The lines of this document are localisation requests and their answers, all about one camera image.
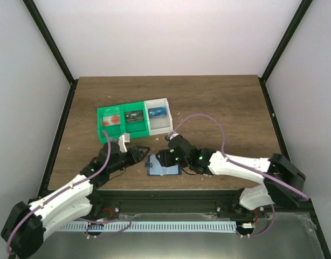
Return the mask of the green bin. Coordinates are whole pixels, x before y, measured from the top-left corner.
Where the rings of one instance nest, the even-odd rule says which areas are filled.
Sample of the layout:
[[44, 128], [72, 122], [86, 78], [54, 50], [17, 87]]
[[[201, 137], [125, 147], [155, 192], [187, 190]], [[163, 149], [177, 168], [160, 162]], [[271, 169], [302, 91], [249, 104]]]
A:
[[[144, 120], [139, 122], [128, 123], [125, 120], [125, 112], [143, 110]], [[122, 122], [125, 127], [125, 132], [130, 134], [130, 138], [143, 138], [149, 135], [148, 120], [143, 101], [127, 103], [121, 105]]]
[[[107, 127], [102, 125], [102, 117], [115, 114], [118, 114], [120, 116], [120, 125]], [[102, 131], [105, 131], [108, 136], [113, 139], [118, 139], [120, 135], [125, 133], [125, 127], [122, 122], [121, 105], [101, 107], [97, 109], [97, 133], [100, 143], [104, 144], [107, 142], [107, 139]]]

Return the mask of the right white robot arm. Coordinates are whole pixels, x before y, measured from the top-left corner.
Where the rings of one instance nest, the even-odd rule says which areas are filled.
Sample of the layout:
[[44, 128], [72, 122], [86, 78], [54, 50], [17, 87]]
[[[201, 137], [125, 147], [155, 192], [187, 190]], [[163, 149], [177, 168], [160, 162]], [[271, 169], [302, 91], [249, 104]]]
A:
[[179, 134], [173, 134], [167, 141], [168, 148], [156, 155], [163, 167], [178, 165], [201, 175], [232, 176], [257, 184], [244, 188], [232, 204], [238, 217], [268, 205], [297, 208], [308, 200], [302, 191], [306, 180], [304, 173], [281, 154], [270, 158], [228, 155], [210, 148], [196, 148]]

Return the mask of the white translucent bin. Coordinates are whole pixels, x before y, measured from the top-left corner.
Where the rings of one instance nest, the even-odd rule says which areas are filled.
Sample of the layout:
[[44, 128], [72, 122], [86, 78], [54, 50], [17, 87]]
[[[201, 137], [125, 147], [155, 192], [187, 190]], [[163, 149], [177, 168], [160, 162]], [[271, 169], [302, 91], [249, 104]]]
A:
[[173, 120], [167, 98], [144, 101], [149, 135], [168, 134], [173, 130]]

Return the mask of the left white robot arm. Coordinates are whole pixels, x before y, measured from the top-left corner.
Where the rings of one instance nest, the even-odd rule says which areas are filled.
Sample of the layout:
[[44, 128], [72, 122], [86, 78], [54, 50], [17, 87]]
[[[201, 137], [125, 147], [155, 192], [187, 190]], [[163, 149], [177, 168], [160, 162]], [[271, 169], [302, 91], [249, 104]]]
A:
[[87, 215], [99, 217], [103, 204], [95, 191], [112, 173], [143, 161], [150, 152], [146, 146], [131, 146], [124, 151], [120, 147], [116, 142], [104, 144], [98, 156], [69, 183], [29, 204], [15, 204], [1, 231], [6, 252], [28, 258], [60, 227]]

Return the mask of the blue card holder wallet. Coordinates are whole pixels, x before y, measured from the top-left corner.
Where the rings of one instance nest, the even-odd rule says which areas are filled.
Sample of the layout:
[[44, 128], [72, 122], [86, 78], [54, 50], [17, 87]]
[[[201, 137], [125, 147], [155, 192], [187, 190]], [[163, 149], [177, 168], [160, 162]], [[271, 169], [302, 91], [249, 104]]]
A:
[[149, 155], [145, 163], [148, 176], [175, 176], [182, 175], [181, 167], [178, 165], [164, 167], [157, 160], [156, 155]]

